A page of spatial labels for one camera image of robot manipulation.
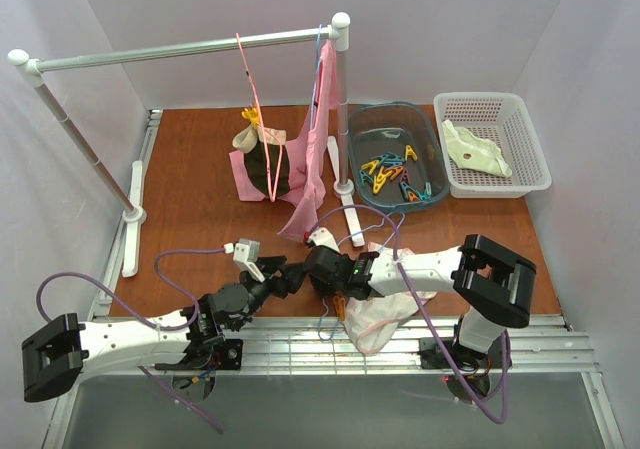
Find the blue wire hanger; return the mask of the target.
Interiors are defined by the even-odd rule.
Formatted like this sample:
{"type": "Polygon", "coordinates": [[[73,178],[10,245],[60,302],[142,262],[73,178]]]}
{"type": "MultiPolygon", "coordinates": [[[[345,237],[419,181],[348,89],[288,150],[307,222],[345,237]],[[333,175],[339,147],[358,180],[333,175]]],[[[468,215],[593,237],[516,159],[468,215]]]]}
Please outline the blue wire hanger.
{"type": "Polygon", "coordinates": [[[359,262],[359,258],[351,260],[348,256],[343,255],[338,259],[332,258],[331,262],[337,263],[337,275],[331,276],[327,282],[320,281],[319,288],[321,289],[321,300],[325,309],[324,313],[320,316],[317,324],[317,335],[320,341],[329,342],[333,339],[338,325],[341,324],[336,317],[336,322],[328,337],[323,337],[321,334],[322,324],[325,317],[330,313],[330,306],[328,303],[329,298],[333,298],[338,292],[346,291],[347,297],[367,297],[371,289],[366,288],[363,276],[358,276],[354,273],[355,269],[362,269],[367,262],[371,262],[372,258],[367,252],[364,252],[364,261],[359,262]]]}

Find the dark green beige underwear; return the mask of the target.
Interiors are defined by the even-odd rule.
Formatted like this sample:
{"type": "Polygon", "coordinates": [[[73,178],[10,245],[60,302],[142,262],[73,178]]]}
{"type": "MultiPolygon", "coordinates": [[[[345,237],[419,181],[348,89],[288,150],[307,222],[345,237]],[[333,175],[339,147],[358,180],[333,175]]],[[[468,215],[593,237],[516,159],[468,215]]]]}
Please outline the dark green beige underwear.
{"type": "MultiPolygon", "coordinates": [[[[232,140],[234,150],[229,154],[238,198],[243,202],[259,202],[269,198],[267,183],[267,158],[260,132],[251,125],[239,132],[232,140]]],[[[290,191],[289,159],[285,148],[276,140],[267,138],[272,187],[276,197],[290,191]]]]}

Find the cream underwear in basket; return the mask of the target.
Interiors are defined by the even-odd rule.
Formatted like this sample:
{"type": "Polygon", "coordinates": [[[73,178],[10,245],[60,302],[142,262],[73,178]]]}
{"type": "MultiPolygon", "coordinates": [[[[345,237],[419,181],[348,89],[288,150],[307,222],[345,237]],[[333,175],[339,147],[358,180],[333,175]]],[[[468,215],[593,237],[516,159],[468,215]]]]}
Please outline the cream underwear in basket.
{"type": "Polygon", "coordinates": [[[469,129],[455,126],[449,119],[442,122],[449,157],[460,169],[509,178],[513,172],[501,149],[489,139],[475,136],[469,129]]]}

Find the clothes rack with white feet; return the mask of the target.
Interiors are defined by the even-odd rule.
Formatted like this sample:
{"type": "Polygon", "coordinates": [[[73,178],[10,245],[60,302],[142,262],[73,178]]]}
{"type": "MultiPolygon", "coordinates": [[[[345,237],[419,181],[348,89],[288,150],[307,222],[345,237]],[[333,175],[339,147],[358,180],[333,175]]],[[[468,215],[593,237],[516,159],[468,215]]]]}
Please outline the clothes rack with white feet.
{"type": "Polygon", "coordinates": [[[128,193],[124,193],[95,151],[82,136],[75,123],[65,112],[59,101],[46,86],[42,74],[50,71],[125,64],[236,49],[243,50],[245,48],[289,44],[314,39],[327,39],[332,41],[337,56],[336,75],[338,101],[336,110],[338,116],[338,135],[328,138],[327,151],[335,176],[334,192],[345,210],[348,229],[350,235],[354,238],[353,245],[361,247],[364,245],[364,237],[358,234],[360,230],[358,216],[356,211],[349,207],[353,203],[353,194],[355,191],[354,183],[348,175],[349,142],[347,127],[348,97],[346,86],[346,54],[349,49],[350,24],[350,16],[345,12],[338,12],[333,15],[329,25],[317,29],[303,29],[245,37],[236,36],[227,39],[75,56],[50,61],[41,61],[31,57],[21,49],[13,49],[9,52],[7,58],[9,63],[16,68],[27,84],[36,91],[49,111],[54,115],[54,118],[63,127],[67,135],[93,167],[102,182],[121,203],[123,207],[122,220],[125,226],[122,276],[129,278],[135,276],[138,272],[140,232],[142,223],[146,218],[146,213],[142,207],[145,164],[140,160],[132,164],[130,190],[128,193]]]}

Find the yellow clothespin on hanger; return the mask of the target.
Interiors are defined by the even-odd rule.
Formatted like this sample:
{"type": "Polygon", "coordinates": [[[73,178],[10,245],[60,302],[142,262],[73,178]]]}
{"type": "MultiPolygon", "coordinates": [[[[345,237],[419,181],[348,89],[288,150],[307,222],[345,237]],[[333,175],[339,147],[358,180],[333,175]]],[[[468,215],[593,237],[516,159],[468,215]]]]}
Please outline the yellow clothespin on hanger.
{"type": "Polygon", "coordinates": [[[250,104],[241,111],[241,116],[248,120],[253,127],[260,125],[260,112],[257,107],[250,104]]]}

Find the aluminium rail frame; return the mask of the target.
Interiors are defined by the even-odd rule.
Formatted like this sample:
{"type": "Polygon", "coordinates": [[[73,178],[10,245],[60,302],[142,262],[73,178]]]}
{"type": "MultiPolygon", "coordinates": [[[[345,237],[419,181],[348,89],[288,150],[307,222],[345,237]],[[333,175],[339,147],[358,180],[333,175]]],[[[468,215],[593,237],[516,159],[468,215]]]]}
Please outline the aluminium rail frame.
{"type": "MultiPolygon", "coordinates": [[[[153,258],[171,247],[211,247],[226,239],[251,236],[260,239],[270,253],[292,258],[303,254],[300,244],[275,233],[290,211],[287,204],[245,204],[235,196],[227,149],[221,140],[239,119],[235,108],[151,112],[142,149],[148,218],[142,230],[139,271],[131,278],[114,271],[106,274],[116,300],[99,297],[95,319],[124,318],[128,309],[156,316],[185,305],[187,298],[162,282],[152,268],[153,258]]],[[[601,361],[585,334],[573,331],[564,319],[524,198],[446,197],[436,207],[412,214],[403,226],[402,241],[410,247],[434,250],[459,243],[469,233],[486,234],[537,264],[532,324],[512,338],[517,367],[534,372],[585,372],[596,437],[608,447],[625,447],[603,382],[601,361]]],[[[401,328],[381,353],[363,355],[343,330],[336,329],[329,342],[319,340],[317,324],[324,311],[309,285],[288,299],[266,303],[244,332],[247,370],[271,375],[373,375],[416,368],[410,350],[428,334],[422,320],[401,328]]],[[[330,335],[333,321],[330,306],[322,324],[323,337],[330,335]]]]}

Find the white pink-trimmed underwear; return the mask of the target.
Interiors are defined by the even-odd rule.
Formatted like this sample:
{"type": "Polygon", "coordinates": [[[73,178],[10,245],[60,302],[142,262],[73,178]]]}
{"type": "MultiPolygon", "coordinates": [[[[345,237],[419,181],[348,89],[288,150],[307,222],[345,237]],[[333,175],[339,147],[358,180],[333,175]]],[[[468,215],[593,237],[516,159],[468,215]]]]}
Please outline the white pink-trimmed underwear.
{"type": "MultiPolygon", "coordinates": [[[[379,252],[383,259],[393,258],[393,250],[380,244],[370,242],[369,251],[379,252]]],[[[439,254],[414,254],[409,249],[400,249],[398,252],[403,266],[408,273],[418,269],[418,262],[426,263],[427,268],[438,264],[439,254]]],[[[383,298],[369,300],[357,300],[351,298],[346,304],[345,318],[343,321],[346,334],[359,352],[365,355],[375,354],[391,340],[399,325],[404,324],[417,310],[417,305],[406,289],[401,284],[404,292],[395,293],[383,298]]],[[[418,291],[421,303],[424,305],[434,298],[436,292],[418,291]]]]}

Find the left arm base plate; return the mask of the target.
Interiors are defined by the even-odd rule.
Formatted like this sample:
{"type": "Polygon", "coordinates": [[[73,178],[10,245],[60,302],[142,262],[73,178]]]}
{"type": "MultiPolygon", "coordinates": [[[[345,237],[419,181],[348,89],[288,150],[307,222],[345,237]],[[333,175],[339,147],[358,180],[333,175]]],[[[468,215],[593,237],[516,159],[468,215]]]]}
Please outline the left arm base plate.
{"type": "Polygon", "coordinates": [[[203,370],[239,370],[242,365],[244,341],[226,339],[205,351],[203,370]]]}

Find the orange clothespin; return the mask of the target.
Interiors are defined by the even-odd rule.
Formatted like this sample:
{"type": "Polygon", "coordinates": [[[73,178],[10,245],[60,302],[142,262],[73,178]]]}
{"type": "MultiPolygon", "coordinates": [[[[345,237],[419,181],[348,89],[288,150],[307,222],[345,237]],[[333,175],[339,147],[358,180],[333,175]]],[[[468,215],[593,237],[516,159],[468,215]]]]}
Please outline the orange clothespin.
{"type": "Polygon", "coordinates": [[[407,202],[417,202],[422,200],[422,196],[419,192],[415,192],[411,189],[407,190],[404,194],[404,198],[407,202]]]}
{"type": "Polygon", "coordinates": [[[346,304],[347,299],[341,295],[336,295],[332,299],[336,317],[340,322],[344,322],[346,319],[346,304]]]}
{"type": "Polygon", "coordinates": [[[404,167],[403,166],[390,167],[385,172],[385,176],[386,176],[387,179],[395,180],[403,172],[404,172],[404,167]]]}

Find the magenta clothespin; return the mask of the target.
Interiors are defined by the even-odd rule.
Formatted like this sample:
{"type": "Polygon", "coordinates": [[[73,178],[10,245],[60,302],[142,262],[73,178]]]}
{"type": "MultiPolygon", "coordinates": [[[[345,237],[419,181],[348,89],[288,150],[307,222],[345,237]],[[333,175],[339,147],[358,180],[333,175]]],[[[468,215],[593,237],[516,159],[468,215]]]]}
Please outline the magenta clothespin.
{"type": "Polygon", "coordinates": [[[407,169],[404,169],[400,175],[400,184],[405,186],[410,185],[410,178],[409,178],[409,173],[407,169]]]}

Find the teal clothespin right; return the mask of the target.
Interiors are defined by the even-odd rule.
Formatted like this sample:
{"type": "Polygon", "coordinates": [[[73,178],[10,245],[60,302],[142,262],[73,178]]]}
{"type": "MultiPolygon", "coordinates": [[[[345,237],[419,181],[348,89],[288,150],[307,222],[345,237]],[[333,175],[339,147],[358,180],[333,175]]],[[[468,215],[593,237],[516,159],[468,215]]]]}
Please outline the teal clothespin right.
{"type": "Polygon", "coordinates": [[[429,181],[425,183],[424,190],[420,193],[420,199],[422,201],[429,200],[432,197],[432,186],[429,181]]]}

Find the light blue clothespin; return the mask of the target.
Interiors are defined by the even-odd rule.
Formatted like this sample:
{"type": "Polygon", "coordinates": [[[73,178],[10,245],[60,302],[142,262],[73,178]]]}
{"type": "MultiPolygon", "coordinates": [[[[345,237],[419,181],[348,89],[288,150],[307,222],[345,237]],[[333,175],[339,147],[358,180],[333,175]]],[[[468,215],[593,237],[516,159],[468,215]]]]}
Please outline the light blue clothespin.
{"type": "Polygon", "coordinates": [[[403,156],[395,153],[390,153],[390,152],[377,156],[376,159],[378,160],[381,166],[387,166],[387,167],[401,166],[405,162],[405,159],[403,156]]]}

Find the white plastic basket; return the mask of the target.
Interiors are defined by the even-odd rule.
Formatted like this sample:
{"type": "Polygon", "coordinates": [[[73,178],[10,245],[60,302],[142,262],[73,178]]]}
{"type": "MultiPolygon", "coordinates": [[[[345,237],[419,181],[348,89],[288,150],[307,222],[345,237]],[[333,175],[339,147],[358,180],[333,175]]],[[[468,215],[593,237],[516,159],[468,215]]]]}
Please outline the white plastic basket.
{"type": "Polygon", "coordinates": [[[448,92],[433,100],[456,198],[519,198],[552,178],[524,100],[513,93],[448,92]]]}

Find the teal clothespin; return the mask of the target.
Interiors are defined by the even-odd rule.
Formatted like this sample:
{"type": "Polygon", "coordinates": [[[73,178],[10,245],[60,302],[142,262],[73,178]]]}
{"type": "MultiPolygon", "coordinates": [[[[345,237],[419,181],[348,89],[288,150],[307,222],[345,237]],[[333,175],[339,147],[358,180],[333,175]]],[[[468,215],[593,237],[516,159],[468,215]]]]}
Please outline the teal clothespin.
{"type": "Polygon", "coordinates": [[[420,193],[420,199],[422,201],[429,200],[432,197],[432,186],[429,181],[425,183],[424,190],[420,193]]]}
{"type": "Polygon", "coordinates": [[[360,170],[359,171],[359,177],[360,177],[360,181],[363,185],[368,184],[370,186],[372,186],[374,184],[374,179],[373,177],[365,170],[360,170]]]}

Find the pink garment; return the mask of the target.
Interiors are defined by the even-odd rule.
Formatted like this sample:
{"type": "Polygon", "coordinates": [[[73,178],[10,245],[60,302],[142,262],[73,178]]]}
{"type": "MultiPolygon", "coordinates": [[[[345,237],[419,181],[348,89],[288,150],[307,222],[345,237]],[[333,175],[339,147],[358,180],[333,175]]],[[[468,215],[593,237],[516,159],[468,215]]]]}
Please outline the pink garment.
{"type": "Polygon", "coordinates": [[[317,210],[323,204],[326,194],[322,179],[324,170],[324,154],[329,132],[329,113],[337,108],[339,88],[337,81],[337,61],[334,44],[326,42],[321,49],[320,86],[316,122],[309,132],[309,109],[303,126],[295,139],[301,146],[305,162],[305,184],[302,198],[290,219],[279,231],[278,235],[301,242],[304,234],[317,222],[317,210]]]}

